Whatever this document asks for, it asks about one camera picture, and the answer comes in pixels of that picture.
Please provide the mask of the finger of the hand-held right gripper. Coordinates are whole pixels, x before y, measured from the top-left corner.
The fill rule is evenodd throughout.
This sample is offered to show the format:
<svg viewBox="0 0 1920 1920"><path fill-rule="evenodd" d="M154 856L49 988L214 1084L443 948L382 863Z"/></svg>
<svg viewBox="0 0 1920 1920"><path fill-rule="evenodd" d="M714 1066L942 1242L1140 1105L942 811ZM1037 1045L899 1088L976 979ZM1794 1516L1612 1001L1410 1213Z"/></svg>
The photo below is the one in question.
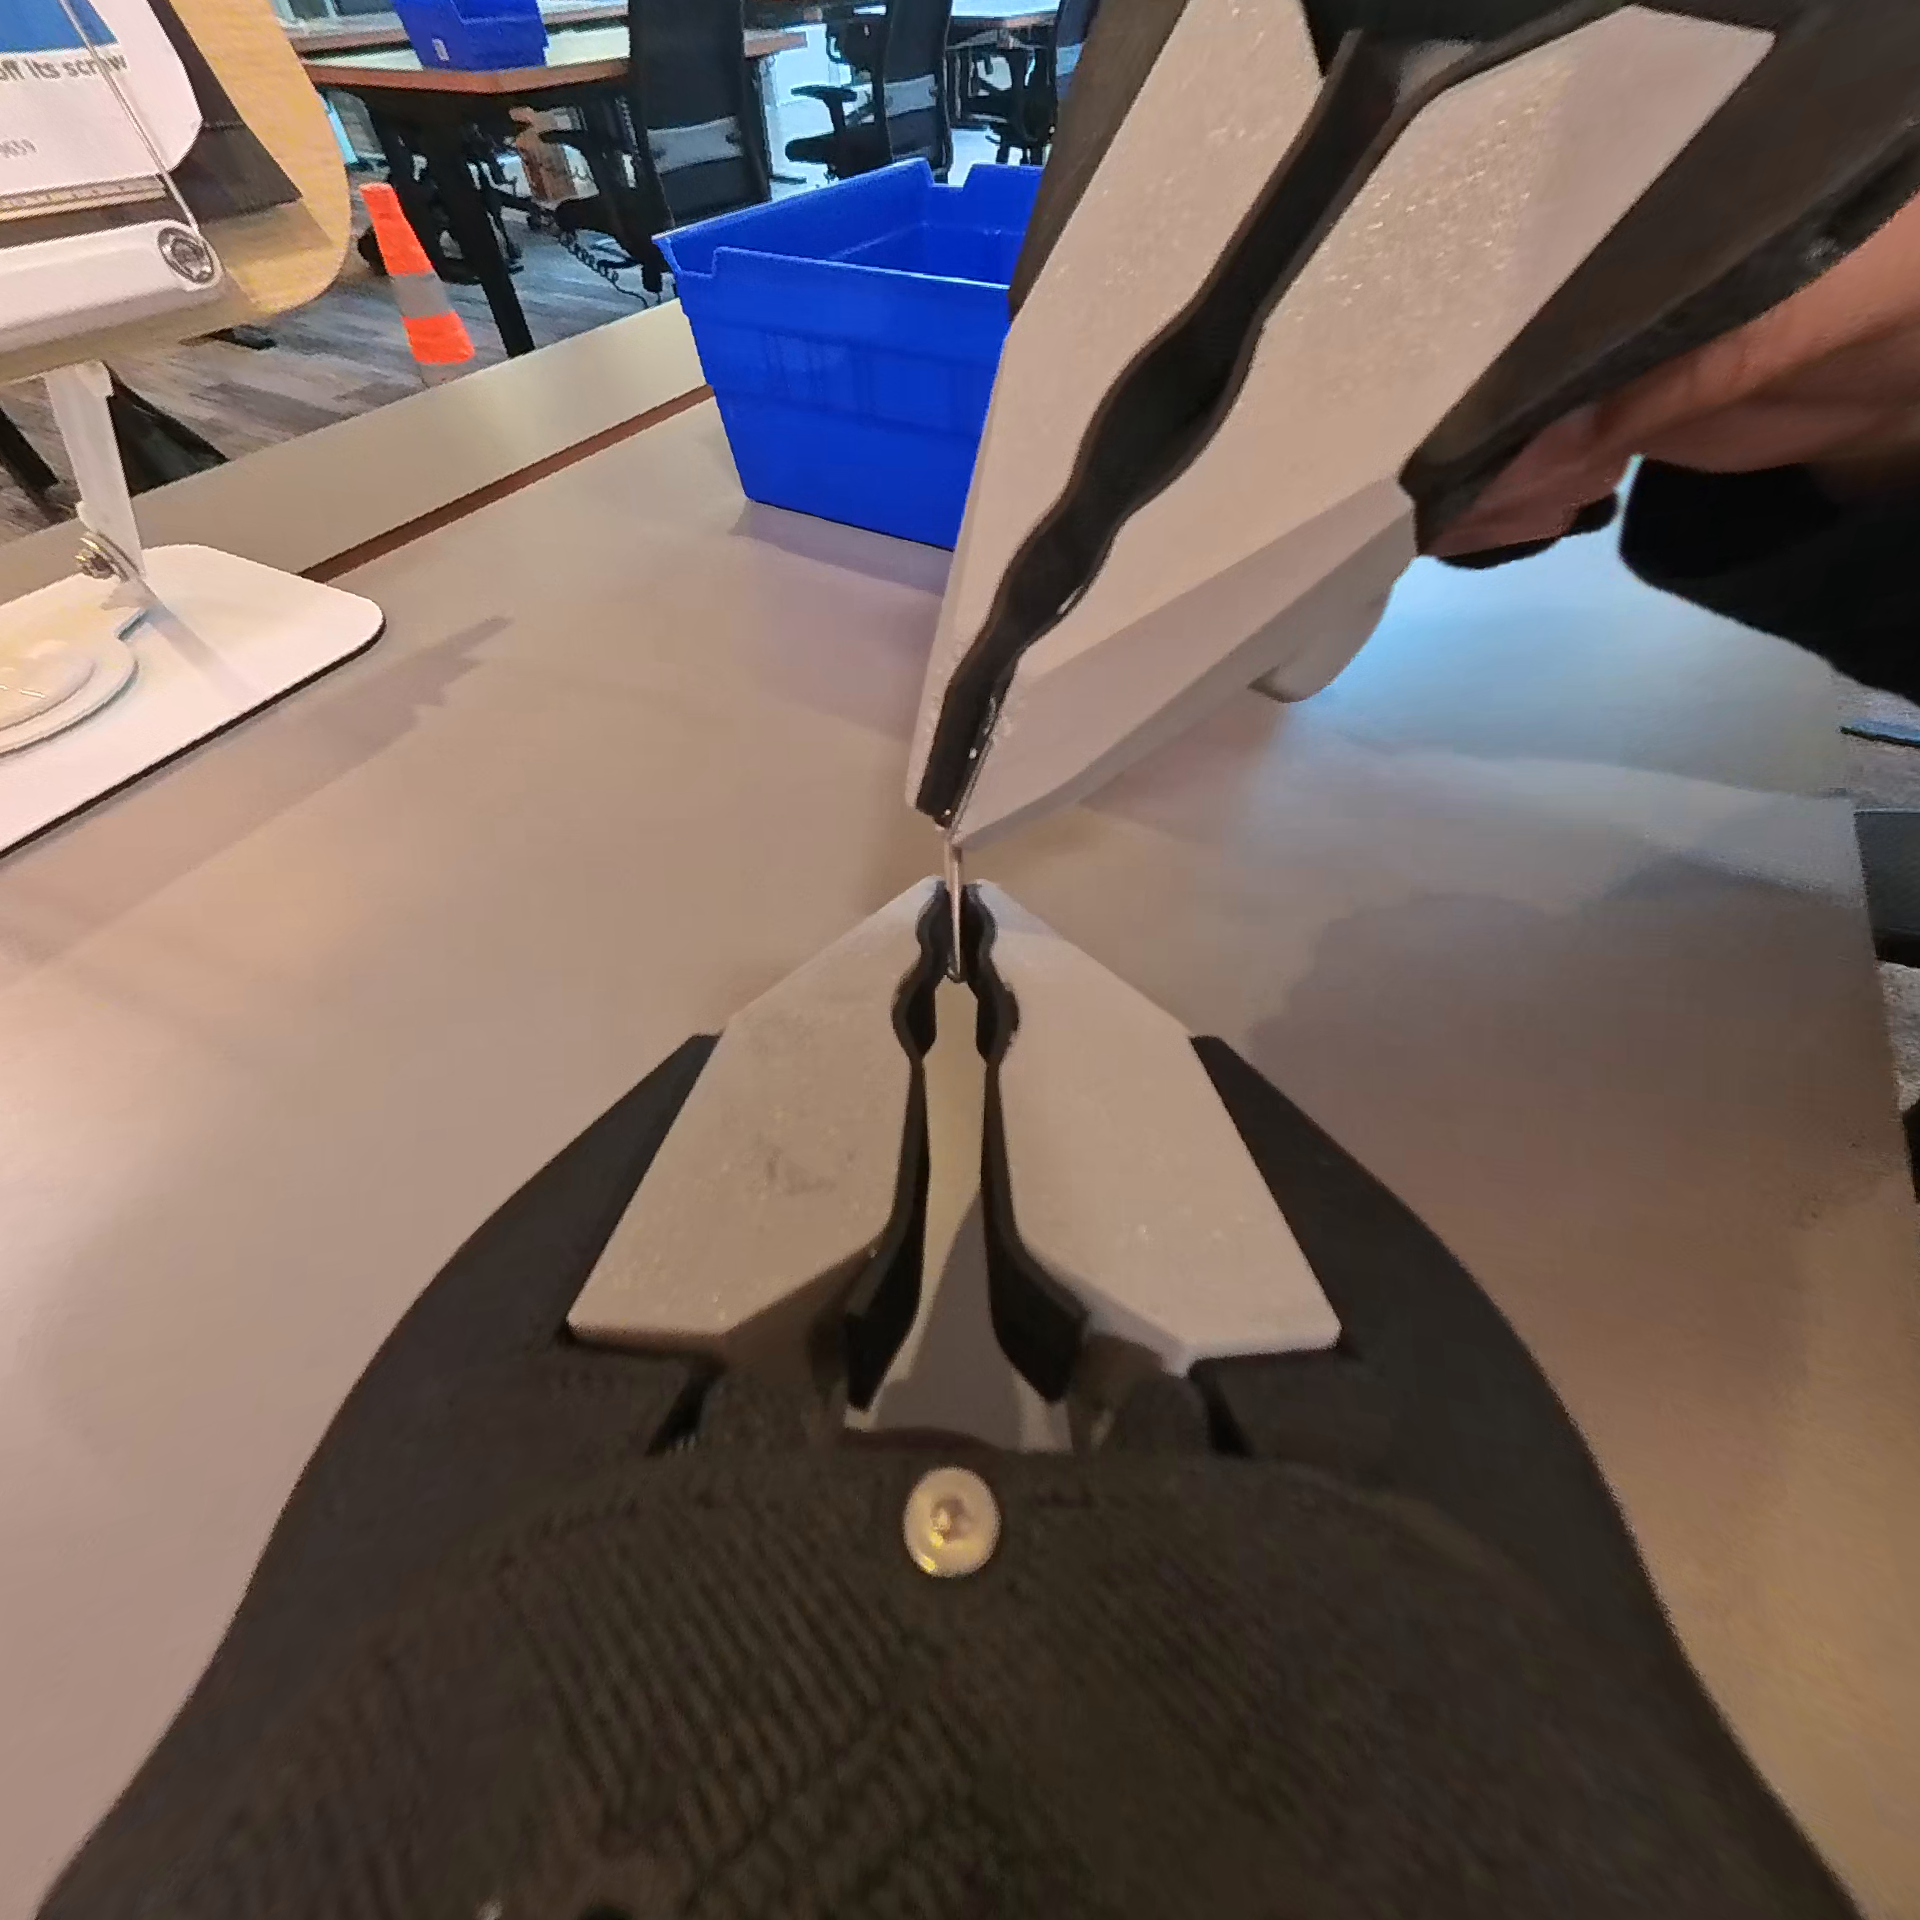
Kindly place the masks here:
<svg viewBox="0 0 1920 1920"><path fill-rule="evenodd" d="M1102 5L1064 98L950 555L905 795L1021 826L1278 656L1274 531L1195 480L1354 167L1342 5Z"/></svg>
<svg viewBox="0 0 1920 1920"><path fill-rule="evenodd" d="M1688 141L1696 111L1712 113L1754 63L1658 59L1664 37L1593 28L1570 55L1525 55L1514 80L1470 80L1334 216L1331 264L1317 258L1267 308L1193 472L1232 483L1224 531L1202 538L1206 560L1232 555L1235 538L1281 535L1281 615L1259 631L1278 661L1243 688L1296 701L1354 661L1416 554L1404 458L1482 353L1516 341L1531 299L1568 276Z"/></svg>

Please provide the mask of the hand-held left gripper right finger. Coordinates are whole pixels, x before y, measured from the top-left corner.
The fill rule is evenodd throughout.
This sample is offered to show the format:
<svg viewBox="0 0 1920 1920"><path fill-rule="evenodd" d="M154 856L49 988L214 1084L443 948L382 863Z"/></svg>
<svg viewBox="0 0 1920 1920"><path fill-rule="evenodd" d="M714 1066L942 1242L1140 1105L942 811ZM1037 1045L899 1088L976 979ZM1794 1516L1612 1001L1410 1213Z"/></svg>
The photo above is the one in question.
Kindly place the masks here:
<svg viewBox="0 0 1920 1920"><path fill-rule="evenodd" d="M1331 1353L1340 1322L1189 1027L993 882L960 931L997 1341L1049 1403L1105 1355Z"/></svg>

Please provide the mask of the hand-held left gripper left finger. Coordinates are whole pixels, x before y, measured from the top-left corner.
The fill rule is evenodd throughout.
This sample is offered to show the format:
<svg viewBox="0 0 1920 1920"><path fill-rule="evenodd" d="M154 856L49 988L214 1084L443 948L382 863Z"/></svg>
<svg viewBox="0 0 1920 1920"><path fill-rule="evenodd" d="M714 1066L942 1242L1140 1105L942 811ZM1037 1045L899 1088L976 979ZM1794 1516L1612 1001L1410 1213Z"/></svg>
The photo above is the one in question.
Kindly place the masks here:
<svg viewBox="0 0 1920 1920"><path fill-rule="evenodd" d="M566 1328L872 1408L921 1307L926 1057L946 890L926 877L733 1016Z"/></svg>

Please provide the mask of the small metal screw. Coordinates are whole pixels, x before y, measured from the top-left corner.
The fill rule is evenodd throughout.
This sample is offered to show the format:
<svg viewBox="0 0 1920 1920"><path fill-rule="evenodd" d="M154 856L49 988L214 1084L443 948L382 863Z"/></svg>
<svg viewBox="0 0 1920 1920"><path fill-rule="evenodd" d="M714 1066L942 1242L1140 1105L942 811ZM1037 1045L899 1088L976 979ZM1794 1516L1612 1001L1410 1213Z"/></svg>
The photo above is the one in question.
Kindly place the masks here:
<svg viewBox="0 0 1920 1920"><path fill-rule="evenodd" d="M976 793L976 785L986 770L986 761L993 753L993 738L998 723L1002 712L1002 695L993 695L986 701L980 713L980 725L970 740L960 773L958 786L954 792L950 802L944 807L940 823L944 835L944 893L946 893L946 909L948 909L948 941L946 941L946 976L950 984L970 988L971 986L971 961L970 961L970 925L968 925L968 852L963 845L963 816L971 804Z"/></svg>

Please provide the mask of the grey desk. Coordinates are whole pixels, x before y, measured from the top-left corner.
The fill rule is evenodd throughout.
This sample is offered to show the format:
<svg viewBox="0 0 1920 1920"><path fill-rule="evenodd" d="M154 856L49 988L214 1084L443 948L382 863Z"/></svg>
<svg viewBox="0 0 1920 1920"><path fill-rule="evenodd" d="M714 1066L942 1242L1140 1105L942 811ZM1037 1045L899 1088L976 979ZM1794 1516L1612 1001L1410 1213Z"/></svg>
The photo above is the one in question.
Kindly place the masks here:
<svg viewBox="0 0 1920 1920"><path fill-rule="evenodd" d="M643 313L139 508L387 631L5 860L5 1915L468 1232L938 857L944 555L748 506L698 381ZM1332 690L976 866L1464 1259L1754 1761L1915 1915L1915 1224L1825 666L1603 538L1417 568Z"/></svg>

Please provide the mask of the person's right hand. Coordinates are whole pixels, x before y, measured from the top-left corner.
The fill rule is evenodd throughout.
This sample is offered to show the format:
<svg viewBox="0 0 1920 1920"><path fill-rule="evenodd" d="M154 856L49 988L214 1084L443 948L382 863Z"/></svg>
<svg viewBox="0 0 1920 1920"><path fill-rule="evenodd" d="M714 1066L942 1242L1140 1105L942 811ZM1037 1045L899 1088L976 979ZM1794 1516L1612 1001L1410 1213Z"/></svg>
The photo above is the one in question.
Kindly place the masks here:
<svg viewBox="0 0 1920 1920"><path fill-rule="evenodd" d="M1457 560L1564 538L1632 463L1700 473L1801 464L1868 490L1915 477L1915 442L1915 293L1813 285L1547 427L1422 551Z"/></svg>

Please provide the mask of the black office chair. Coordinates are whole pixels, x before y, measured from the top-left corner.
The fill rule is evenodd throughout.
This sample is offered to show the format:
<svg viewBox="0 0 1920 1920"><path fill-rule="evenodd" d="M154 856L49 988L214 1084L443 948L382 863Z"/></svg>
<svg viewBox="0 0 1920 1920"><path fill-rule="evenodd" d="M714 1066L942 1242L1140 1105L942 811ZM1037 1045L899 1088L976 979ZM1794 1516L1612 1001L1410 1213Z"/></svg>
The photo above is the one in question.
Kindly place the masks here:
<svg viewBox="0 0 1920 1920"><path fill-rule="evenodd" d="M761 87L740 3L629 5L629 114L669 229L773 197Z"/></svg>
<svg viewBox="0 0 1920 1920"><path fill-rule="evenodd" d="M950 3L884 3L830 8L828 50L850 83L796 89L828 111L830 128L785 146L785 157L850 180L902 160L921 160L934 184L954 164L946 85Z"/></svg>

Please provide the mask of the blue plastic bin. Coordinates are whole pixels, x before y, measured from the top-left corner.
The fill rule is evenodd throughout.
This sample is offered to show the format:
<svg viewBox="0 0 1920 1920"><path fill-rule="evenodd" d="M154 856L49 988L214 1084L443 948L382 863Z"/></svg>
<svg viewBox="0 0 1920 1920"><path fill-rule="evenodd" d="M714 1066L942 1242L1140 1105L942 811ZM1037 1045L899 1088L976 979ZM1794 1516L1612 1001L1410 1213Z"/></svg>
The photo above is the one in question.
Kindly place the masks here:
<svg viewBox="0 0 1920 1920"><path fill-rule="evenodd" d="M546 64L539 3L394 3L426 71L507 73Z"/></svg>
<svg viewBox="0 0 1920 1920"><path fill-rule="evenodd" d="M749 501L954 549L1040 180L901 160L662 236Z"/></svg>

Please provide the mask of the wooden top table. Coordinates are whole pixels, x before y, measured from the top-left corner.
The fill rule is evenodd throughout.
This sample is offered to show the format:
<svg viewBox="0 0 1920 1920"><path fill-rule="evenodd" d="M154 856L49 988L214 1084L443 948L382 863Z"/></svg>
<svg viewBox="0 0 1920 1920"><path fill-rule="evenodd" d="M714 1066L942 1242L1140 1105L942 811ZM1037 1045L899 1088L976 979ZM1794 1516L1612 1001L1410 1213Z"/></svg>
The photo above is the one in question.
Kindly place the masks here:
<svg viewBox="0 0 1920 1920"><path fill-rule="evenodd" d="M765 69L806 45L794 19L748 5L621 5L604 21L550 34L542 59L435 64L414 45L300 50L317 92L363 106L388 180L412 219L441 216L454 256L488 299L507 357L536 349L507 245L482 187L477 152L512 137L512 117L566 113L542 133L549 154L586 157L586 216L563 240L602 234L659 295L659 239L716 213L764 203L776 185Z"/></svg>

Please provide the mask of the orange traffic cone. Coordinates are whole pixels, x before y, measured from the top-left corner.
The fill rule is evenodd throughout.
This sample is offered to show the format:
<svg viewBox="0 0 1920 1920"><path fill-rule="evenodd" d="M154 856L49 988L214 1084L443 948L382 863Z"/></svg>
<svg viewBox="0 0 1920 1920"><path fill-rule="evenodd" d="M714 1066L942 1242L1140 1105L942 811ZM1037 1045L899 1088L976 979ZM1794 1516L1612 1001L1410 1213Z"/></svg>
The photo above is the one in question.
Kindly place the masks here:
<svg viewBox="0 0 1920 1920"><path fill-rule="evenodd" d="M473 367L473 339L400 197L388 184L363 184L360 199L369 211L369 240L392 285L420 381L438 387L465 375Z"/></svg>

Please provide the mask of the white document stand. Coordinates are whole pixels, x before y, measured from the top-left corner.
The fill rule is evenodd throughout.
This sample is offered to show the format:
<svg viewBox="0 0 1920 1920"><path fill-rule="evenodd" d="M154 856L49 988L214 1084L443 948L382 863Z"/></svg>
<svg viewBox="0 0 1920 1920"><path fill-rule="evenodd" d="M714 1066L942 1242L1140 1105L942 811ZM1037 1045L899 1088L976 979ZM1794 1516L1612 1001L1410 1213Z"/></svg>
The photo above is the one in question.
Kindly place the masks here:
<svg viewBox="0 0 1920 1920"><path fill-rule="evenodd" d="M77 492L66 577L145 613L133 687L40 747L3 754L13 852L362 656L366 597L137 529L110 359L273 320L324 293L352 239L345 164L273 5L161 5L206 127L128 199L5 218L3 372L37 378Z"/></svg>

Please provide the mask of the round pale disc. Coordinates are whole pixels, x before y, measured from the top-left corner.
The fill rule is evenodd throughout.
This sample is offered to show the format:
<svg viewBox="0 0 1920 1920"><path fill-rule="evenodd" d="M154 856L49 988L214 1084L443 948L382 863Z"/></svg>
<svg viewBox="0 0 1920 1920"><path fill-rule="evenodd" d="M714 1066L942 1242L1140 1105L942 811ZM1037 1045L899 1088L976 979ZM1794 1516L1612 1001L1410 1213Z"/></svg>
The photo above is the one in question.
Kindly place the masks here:
<svg viewBox="0 0 1920 1920"><path fill-rule="evenodd" d="M3 754L40 747L125 692L137 676L133 634L142 619L82 584L5 603Z"/></svg>

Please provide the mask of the instruction sheet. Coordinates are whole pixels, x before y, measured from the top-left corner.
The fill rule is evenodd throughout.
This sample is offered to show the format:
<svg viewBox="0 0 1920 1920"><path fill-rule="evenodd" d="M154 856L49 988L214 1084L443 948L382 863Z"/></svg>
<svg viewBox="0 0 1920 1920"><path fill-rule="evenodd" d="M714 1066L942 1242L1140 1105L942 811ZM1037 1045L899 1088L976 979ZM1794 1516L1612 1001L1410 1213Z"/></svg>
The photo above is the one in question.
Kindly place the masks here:
<svg viewBox="0 0 1920 1920"><path fill-rule="evenodd" d="M5 218L128 199L206 127L161 5L3 5Z"/></svg>

